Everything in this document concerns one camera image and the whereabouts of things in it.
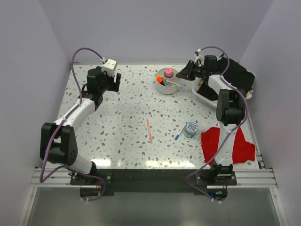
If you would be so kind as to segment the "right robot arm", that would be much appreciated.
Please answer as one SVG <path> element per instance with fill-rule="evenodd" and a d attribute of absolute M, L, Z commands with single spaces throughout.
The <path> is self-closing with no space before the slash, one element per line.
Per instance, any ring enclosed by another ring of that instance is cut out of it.
<path fill-rule="evenodd" d="M 216 118 L 220 124 L 219 143 L 216 154 L 208 161 L 210 169 L 199 169 L 195 175 L 202 185 L 221 185 L 235 180 L 233 150 L 236 133 L 247 118 L 245 92 L 237 89 L 217 73 L 217 57 L 206 55 L 203 65 L 190 60 L 176 77 L 188 81 L 202 79 L 216 94 Z"/>

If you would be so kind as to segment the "blue capped pen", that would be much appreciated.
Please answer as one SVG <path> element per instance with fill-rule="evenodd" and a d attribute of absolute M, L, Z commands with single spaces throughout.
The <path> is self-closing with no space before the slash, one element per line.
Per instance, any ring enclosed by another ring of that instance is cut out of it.
<path fill-rule="evenodd" d="M 166 81 L 168 81 L 169 84 L 173 84 L 173 85 L 178 86 L 178 87 L 180 87 L 180 88 L 183 88 L 183 87 L 185 86 L 185 85 L 182 85 L 182 84 L 180 84 L 180 83 L 176 83 L 176 82 L 173 82 L 173 81 L 170 81 L 170 80 L 166 80 Z"/>

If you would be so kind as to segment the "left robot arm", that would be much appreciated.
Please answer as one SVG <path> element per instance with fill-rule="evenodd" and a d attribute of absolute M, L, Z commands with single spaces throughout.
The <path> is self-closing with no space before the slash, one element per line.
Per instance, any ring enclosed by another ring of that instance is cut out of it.
<path fill-rule="evenodd" d="M 87 185 L 104 185 L 97 174 L 94 162 L 81 156 L 76 141 L 76 131 L 103 102 L 106 91 L 119 92 L 121 74 L 114 68 L 98 66 L 87 72 L 87 82 L 78 86 L 79 97 L 75 105 L 53 123 L 46 122 L 41 127 L 40 158 L 43 160 L 40 183 L 44 183 L 52 173 L 45 175 L 46 163 L 58 164 L 80 178 Z"/>

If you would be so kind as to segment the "pink glue stick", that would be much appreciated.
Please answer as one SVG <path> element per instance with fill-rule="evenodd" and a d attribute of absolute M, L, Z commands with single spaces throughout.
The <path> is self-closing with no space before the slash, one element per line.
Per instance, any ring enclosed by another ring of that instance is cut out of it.
<path fill-rule="evenodd" d="M 172 78 L 174 75 L 174 71 L 172 68 L 166 68 L 165 72 L 164 72 L 164 76 L 166 78 Z"/>

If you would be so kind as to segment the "orange black highlighter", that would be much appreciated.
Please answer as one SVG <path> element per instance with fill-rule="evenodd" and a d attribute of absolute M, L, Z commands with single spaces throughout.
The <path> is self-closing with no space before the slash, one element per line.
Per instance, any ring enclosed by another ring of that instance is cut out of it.
<path fill-rule="evenodd" d="M 157 82 L 158 82 L 160 85 L 165 86 L 165 84 L 164 84 L 163 79 L 162 79 L 161 76 L 157 76 L 157 77 L 156 77 L 156 80 L 157 80 Z"/>

